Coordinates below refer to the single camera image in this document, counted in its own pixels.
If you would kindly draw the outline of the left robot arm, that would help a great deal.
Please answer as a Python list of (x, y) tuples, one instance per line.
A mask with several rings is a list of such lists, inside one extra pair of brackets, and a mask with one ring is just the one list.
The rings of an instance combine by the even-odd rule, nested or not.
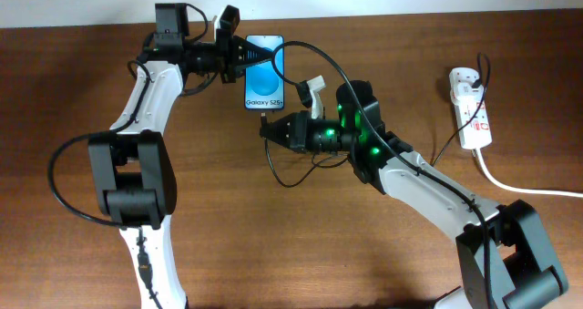
[[(171, 242), (178, 188), (163, 133), (180, 97), (219, 77), (233, 83), (271, 51), (236, 36), (240, 11), (228, 5), (214, 39), (189, 38), (187, 4), (157, 4), (156, 29), (136, 58), (136, 84), (122, 114), (87, 147), (98, 207), (128, 247), (143, 308), (186, 308)], [(185, 89), (190, 74), (208, 79)]]

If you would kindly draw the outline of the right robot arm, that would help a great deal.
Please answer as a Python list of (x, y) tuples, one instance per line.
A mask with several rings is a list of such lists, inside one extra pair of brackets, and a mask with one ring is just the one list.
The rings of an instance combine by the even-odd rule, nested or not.
[(455, 243), (462, 283), (433, 308), (542, 308), (568, 291), (568, 278), (537, 211), (481, 197), (430, 166), (386, 130), (367, 81), (336, 91), (337, 119), (307, 110), (261, 122), (260, 135), (299, 153), (346, 153), (354, 174), (399, 200)]

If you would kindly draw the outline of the blue screen Galaxy smartphone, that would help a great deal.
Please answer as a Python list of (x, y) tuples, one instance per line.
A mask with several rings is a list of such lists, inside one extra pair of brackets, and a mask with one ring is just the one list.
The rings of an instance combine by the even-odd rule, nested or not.
[[(273, 50), (283, 43), (281, 35), (249, 35), (253, 45)], [(274, 71), (271, 61), (246, 69), (244, 107), (248, 110), (284, 108), (284, 81)]]

